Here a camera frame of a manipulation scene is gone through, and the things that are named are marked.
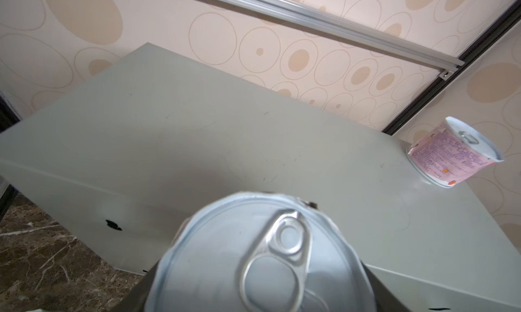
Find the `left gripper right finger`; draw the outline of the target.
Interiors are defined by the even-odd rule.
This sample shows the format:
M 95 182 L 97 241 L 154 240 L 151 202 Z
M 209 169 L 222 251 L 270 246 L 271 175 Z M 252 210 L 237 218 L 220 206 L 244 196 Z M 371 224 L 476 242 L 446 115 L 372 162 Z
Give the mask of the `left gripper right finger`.
M 362 266 L 373 289 L 378 312 L 410 312 L 364 263 Z

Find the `pink can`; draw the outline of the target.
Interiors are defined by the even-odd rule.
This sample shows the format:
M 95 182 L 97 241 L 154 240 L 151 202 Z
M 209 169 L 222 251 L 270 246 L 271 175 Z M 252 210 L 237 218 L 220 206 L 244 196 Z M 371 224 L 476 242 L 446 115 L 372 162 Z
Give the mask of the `pink can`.
M 430 182 L 452 188 L 504 161 L 503 153 L 470 125 L 448 116 L 406 150 L 413 167 Z
M 145 311 L 375 311 L 362 262 L 335 223 L 289 195 L 241 192 L 180 228 Z

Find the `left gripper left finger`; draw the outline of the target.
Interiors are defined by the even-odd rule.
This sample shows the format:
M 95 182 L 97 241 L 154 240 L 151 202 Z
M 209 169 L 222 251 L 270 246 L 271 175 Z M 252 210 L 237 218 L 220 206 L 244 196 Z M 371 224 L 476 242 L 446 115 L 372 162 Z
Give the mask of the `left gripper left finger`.
M 110 312 L 144 312 L 145 303 L 157 273 L 158 262 Z

